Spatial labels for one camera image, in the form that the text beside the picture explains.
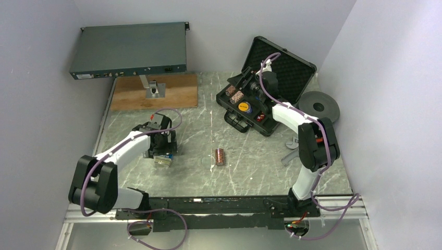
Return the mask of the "orange blue chip stack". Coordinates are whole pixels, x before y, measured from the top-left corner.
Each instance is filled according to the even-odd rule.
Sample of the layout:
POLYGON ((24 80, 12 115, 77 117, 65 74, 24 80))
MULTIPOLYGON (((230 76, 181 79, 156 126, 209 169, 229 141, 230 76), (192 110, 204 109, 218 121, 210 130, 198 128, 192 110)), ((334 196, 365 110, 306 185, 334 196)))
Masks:
POLYGON ((230 99, 231 104, 238 103, 242 98, 244 97, 244 94, 241 91, 237 91, 230 99))

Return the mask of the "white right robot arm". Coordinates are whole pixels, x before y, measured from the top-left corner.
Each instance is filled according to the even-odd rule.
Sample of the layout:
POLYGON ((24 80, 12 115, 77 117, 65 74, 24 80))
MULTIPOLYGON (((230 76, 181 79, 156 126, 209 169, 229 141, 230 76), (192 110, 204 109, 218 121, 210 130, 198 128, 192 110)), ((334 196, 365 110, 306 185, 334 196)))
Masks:
POLYGON ((248 69, 237 75, 231 84, 241 92, 262 93, 262 100, 273 102, 272 117, 298 136, 298 155, 302 163, 298 178, 289 190, 287 209, 293 216, 300 216, 308 207, 317 205, 314 198, 316 186, 323 173, 339 158, 340 149, 337 143, 333 123, 329 118, 317 118, 297 108, 289 102, 281 102, 266 89, 275 81, 276 74, 262 69, 258 72, 248 69))

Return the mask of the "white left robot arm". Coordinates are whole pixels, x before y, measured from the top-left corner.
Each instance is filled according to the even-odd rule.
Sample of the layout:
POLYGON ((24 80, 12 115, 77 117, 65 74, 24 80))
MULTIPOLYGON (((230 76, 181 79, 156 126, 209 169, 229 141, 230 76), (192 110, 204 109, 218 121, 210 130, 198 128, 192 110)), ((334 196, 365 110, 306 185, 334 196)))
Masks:
POLYGON ((122 189, 118 173, 138 156, 166 160, 177 152, 172 120, 158 112, 135 126, 119 143, 95 156, 84 155, 77 162, 68 200, 79 205, 83 216, 106 214, 113 209, 128 209, 138 219, 149 214, 149 194, 135 188, 122 189))

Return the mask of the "red die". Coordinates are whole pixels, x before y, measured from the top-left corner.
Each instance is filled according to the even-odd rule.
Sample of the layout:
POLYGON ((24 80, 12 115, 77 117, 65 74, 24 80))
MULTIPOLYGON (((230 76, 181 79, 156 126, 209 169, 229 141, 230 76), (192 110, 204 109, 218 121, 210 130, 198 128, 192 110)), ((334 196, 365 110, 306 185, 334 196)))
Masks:
POLYGON ((261 114, 257 115, 256 121, 261 122, 265 119, 265 117, 266 117, 265 114, 261 113, 261 114))

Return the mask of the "Texas Hold'em card box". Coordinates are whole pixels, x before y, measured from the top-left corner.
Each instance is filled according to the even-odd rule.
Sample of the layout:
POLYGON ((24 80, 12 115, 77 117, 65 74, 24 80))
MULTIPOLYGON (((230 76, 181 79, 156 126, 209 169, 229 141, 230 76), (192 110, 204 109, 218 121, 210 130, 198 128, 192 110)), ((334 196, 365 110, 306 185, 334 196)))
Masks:
POLYGON ((170 167, 172 162, 173 156, 171 155, 154 156, 154 163, 156 165, 170 167))

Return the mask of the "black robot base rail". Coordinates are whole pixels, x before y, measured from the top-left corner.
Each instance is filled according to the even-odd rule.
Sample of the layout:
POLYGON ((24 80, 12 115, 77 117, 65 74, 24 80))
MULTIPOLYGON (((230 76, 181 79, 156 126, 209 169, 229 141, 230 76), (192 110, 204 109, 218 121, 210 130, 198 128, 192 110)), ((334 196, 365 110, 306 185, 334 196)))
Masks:
POLYGON ((287 195, 151 197, 151 212, 135 214, 116 211, 117 220, 145 220, 153 223, 153 232, 189 230, 267 228, 282 230, 290 220, 317 218, 320 210, 311 201, 291 208, 287 195))

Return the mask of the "red brown chip stack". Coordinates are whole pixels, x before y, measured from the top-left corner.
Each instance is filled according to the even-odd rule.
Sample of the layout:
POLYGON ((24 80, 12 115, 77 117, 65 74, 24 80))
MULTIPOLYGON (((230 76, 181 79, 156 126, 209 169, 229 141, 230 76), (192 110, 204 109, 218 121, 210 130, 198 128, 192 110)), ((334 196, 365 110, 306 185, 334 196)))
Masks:
POLYGON ((215 164, 217 166, 223 166, 225 164, 225 154, 222 148, 215 150, 215 164))

